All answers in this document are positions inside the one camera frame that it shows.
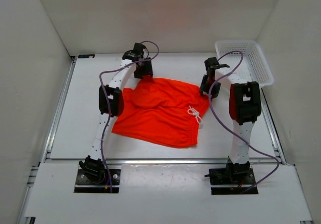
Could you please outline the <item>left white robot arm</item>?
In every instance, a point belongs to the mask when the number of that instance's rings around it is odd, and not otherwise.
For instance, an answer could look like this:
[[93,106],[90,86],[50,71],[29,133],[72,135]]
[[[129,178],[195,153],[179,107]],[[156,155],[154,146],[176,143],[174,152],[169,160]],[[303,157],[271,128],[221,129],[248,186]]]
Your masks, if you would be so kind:
[[88,156],[79,166],[84,175],[94,184],[104,184],[112,188],[112,174],[106,162],[104,144],[108,142],[110,133],[118,117],[124,111],[123,89],[133,75],[142,79],[153,76],[151,61],[159,54],[159,47],[152,41],[135,43],[126,51],[119,68],[105,70],[99,74],[98,108],[101,114],[96,139]]

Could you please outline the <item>orange shorts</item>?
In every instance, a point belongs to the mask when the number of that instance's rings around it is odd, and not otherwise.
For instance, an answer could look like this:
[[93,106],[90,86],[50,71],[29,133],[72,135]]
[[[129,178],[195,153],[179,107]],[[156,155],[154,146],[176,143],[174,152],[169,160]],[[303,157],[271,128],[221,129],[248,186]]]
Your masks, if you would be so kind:
[[173,148],[198,143],[202,117],[209,108],[207,96],[196,85],[165,78],[144,77],[134,89],[123,90],[124,111],[115,122],[114,134]]

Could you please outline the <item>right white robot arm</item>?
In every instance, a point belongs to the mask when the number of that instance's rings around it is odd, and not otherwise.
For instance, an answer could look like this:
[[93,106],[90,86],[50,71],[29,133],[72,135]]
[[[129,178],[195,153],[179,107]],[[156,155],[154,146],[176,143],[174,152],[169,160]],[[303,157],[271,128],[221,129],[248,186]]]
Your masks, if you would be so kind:
[[249,143],[257,118],[261,115],[260,86],[256,81],[247,81],[231,71],[229,65],[220,64],[217,58],[205,60],[206,74],[200,85],[200,94],[206,93],[209,100],[219,95],[221,86],[229,91],[228,111],[233,121],[233,140],[225,177],[236,184],[249,173]]

